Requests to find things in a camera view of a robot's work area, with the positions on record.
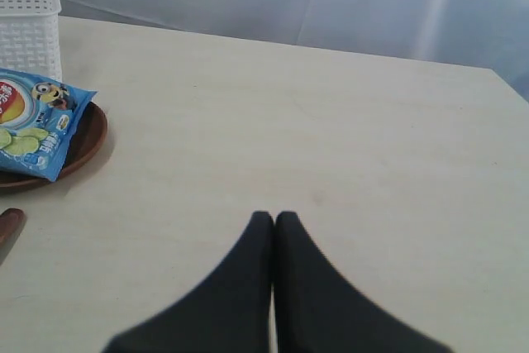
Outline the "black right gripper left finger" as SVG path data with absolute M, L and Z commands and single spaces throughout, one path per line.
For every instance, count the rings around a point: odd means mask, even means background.
M 107 352 L 267 352 L 274 221 L 254 212 L 222 262 L 164 311 L 114 336 Z

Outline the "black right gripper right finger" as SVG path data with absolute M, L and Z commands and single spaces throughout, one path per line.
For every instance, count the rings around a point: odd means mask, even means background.
M 348 282 L 295 212 L 274 227 L 274 312 L 281 352 L 448 352 Z

